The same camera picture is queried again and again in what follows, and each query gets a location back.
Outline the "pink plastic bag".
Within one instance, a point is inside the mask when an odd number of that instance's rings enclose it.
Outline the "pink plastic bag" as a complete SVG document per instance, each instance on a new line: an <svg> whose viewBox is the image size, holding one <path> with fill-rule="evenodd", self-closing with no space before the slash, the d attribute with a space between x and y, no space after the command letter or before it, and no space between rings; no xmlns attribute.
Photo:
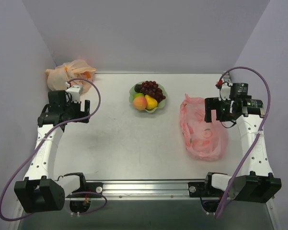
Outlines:
<svg viewBox="0 0 288 230"><path fill-rule="evenodd" d="M193 159L220 160L226 153L228 132L212 113L212 122L205 121L205 100L185 95L180 106L180 127L185 149Z"/></svg>

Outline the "green leaf-shaped plate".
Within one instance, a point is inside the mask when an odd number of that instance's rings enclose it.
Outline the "green leaf-shaped plate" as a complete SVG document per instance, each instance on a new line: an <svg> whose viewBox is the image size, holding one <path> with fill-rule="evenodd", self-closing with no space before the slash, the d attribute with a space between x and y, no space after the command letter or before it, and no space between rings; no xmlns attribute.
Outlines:
<svg viewBox="0 0 288 230"><path fill-rule="evenodd" d="M141 81L129 91L129 102L140 111L153 113L162 109L168 98L165 88L156 81Z"/></svg>

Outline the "dark purple plum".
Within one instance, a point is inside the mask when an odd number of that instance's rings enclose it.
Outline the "dark purple plum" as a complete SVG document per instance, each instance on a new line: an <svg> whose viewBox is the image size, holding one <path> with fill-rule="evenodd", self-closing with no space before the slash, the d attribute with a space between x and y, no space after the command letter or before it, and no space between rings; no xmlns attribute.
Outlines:
<svg viewBox="0 0 288 230"><path fill-rule="evenodd" d="M136 93L141 93L142 92L142 85L141 84L136 84L134 87L134 91Z"/></svg>

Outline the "orange peach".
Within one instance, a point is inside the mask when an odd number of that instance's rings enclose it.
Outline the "orange peach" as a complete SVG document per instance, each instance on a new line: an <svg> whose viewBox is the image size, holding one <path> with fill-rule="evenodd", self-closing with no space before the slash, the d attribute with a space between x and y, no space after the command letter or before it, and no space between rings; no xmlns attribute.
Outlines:
<svg viewBox="0 0 288 230"><path fill-rule="evenodd" d="M147 100L144 96L139 96L139 97L136 97L134 100L133 100L133 106L134 108L136 108L137 110L145 110L146 107L147 107Z"/></svg>

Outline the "green apple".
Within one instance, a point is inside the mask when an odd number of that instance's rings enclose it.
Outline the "green apple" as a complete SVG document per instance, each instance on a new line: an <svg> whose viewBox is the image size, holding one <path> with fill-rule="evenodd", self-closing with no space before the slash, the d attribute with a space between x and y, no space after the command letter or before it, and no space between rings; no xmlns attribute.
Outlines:
<svg viewBox="0 0 288 230"><path fill-rule="evenodd" d="M134 95L134 100L137 99L137 98L144 98L145 95L143 93L137 93Z"/></svg>

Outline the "yellow pear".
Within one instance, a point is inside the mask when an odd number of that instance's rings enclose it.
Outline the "yellow pear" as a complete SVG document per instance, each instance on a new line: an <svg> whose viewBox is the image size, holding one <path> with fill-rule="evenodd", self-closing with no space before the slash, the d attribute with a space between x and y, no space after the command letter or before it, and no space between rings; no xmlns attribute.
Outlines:
<svg viewBox="0 0 288 230"><path fill-rule="evenodd" d="M146 94L145 99L147 101L147 106L146 106L147 110L152 110L152 109L158 107L158 102L153 97Z"/></svg>

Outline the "red grape bunch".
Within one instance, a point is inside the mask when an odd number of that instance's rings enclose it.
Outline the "red grape bunch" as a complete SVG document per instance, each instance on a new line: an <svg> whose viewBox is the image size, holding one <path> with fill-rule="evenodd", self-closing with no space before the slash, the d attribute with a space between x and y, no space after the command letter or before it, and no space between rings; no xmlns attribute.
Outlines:
<svg viewBox="0 0 288 230"><path fill-rule="evenodd" d="M165 90L162 90L156 81L145 81L142 82L139 86L140 93L152 97L157 102L161 102L167 98L165 95Z"/></svg>

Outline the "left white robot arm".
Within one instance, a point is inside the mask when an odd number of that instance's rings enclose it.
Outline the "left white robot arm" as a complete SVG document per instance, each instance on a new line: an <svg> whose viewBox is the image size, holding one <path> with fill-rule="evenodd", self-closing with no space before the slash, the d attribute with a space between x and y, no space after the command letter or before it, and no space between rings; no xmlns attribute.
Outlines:
<svg viewBox="0 0 288 230"><path fill-rule="evenodd" d="M81 86L48 93L46 104L38 117L37 153L22 181L17 181L14 191L26 213L61 210L70 194L82 197L87 193L87 184L82 173L68 173L60 181L54 179L54 163L58 144L65 131L64 121L85 118L90 111L86 100L81 110Z"/></svg>

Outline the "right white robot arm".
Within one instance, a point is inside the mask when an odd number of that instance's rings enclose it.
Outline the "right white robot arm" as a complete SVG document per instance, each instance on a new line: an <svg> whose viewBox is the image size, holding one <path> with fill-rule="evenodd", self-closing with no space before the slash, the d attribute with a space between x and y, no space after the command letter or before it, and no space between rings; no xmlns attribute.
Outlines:
<svg viewBox="0 0 288 230"><path fill-rule="evenodd" d="M216 120L220 122L235 121L242 145L242 162L232 176L208 173L203 183L204 193L214 196L219 190L228 191L233 200L266 203L280 190L282 182L274 176L267 157L261 127L266 115L263 102L239 94L232 95L229 101L206 98L206 122L212 121L212 111L216 111Z"/></svg>

